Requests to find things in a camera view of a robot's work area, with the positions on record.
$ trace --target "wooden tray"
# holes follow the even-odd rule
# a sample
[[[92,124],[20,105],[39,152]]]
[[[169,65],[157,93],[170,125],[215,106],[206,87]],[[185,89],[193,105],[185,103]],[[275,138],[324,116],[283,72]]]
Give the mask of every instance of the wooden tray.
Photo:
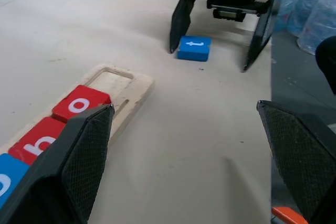
[[[135,73],[112,65],[102,64],[93,68],[83,79],[74,84],[55,103],[27,124],[10,141],[0,148],[0,153],[7,153],[22,136],[42,118],[51,116],[52,108],[66,97],[77,85],[82,84],[110,95],[116,113],[113,117],[109,145],[114,142],[121,131],[130,122],[137,109],[150,94],[154,79],[145,74]]]

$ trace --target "red block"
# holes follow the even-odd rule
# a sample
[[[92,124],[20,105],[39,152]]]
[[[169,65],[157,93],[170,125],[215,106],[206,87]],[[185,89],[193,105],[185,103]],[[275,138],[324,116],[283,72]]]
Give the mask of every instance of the red block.
[[[79,85],[53,108],[53,117],[66,123],[84,110],[109,103],[111,99],[108,94]]]
[[[14,158],[31,165],[61,133],[65,124],[53,118],[43,118],[20,140],[14,144],[8,153]]]

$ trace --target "black object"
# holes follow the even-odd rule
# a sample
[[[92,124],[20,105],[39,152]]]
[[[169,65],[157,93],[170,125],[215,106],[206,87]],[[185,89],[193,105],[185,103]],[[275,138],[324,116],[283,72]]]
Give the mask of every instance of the black object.
[[[303,217],[310,224],[335,224],[336,135],[314,115],[282,105],[257,105],[273,158]]]
[[[324,40],[316,49],[316,62],[336,94],[336,36]]]
[[[1,208],[0,223],[87,223],[105,167],[113,115],[113,106],[102,105],[70,119]]]
[[[173,53],[182,36],[190,25],[190,13],[195,0],[180,0],[173,13],[170,31],[170,52]],[[207,0],[207,8],[214,9],[214,18],[243,22],[246,14],[259,16],[259,21],[250,43],[243,71],[246,71],[257,59],[266,46],[273,31],[276,16],[280,7],[280,1],[268,0],[257,2],[255,0]]]

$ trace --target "blue letter block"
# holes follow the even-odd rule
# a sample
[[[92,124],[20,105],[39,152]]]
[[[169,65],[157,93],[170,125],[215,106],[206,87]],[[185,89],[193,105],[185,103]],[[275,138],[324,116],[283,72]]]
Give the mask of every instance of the blue letter block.
[[[177,58],[181,60],[207,61],[210,51],[210,38],[183,36]]]
[[[28,169],[28,165],[7,153],[0,155],[0,208],[2,208]]]

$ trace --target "beige table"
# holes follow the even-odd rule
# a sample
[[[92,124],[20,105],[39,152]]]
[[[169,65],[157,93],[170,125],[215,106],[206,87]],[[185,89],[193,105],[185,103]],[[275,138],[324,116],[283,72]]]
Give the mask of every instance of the beige table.
[[[177,2],[0,0],[0,143],[93,66],[133,69],[156,86],[109,150],[89,223],[267,223],[270,150],[255,107],[270,99],[270,48],[240,73],[256,17],[216,20],[197,0],[189,34],[212,37],[209,61],[174,59]]]

